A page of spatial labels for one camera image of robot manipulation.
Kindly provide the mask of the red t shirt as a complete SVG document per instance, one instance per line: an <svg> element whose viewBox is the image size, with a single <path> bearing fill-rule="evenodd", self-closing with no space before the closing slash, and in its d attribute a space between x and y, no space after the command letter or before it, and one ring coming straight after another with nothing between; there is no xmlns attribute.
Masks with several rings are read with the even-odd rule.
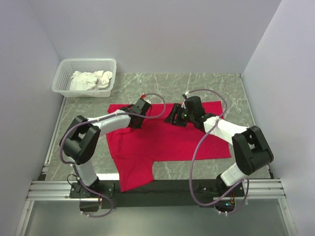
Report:
<svg viewBox="0 0 315 236"><path fill-rule="evenodd" d="M153 163L160 161L191 161L204 133L192 124L178 127L164 122L173 105L153 104L152 115L141 128L123 128L106 135L110 155L116 165L122 192L154 180Z"/></svg>

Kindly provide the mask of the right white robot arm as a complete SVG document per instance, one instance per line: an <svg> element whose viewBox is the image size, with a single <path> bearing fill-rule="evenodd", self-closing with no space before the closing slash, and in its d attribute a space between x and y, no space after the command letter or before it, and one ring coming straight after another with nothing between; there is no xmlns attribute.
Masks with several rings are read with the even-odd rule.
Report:
<svg viewBox="0 0 315 236"><path fill-rule="evenodd" d="M191 123L194 128L205 133L193 153L189 173L190 190L192 190L192 171L197 152L209 135L231 144L235 155L235 163L217 176L216 191L221 196L229 195L233 191L234 184L274 160L273 153L258 126L239 126L215 114L206 113L198 96L186 97L183 104L175 103L164 122L179 127L186 127Z"/></svg>

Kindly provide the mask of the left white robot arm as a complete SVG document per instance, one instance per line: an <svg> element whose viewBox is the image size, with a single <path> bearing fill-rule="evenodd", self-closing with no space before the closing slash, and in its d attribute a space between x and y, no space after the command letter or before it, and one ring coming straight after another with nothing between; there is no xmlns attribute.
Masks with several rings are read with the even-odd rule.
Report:
<svg viewBox="0 0 315 236"><path fill-rule="evenodd" d="M74 118L60 140L60 159L74 167L81 192L88 198L103 193L91 161L99 138L122 128L140 128L146 113L152 108L144 97L135 104L121 107L97 118Z"/></svg>

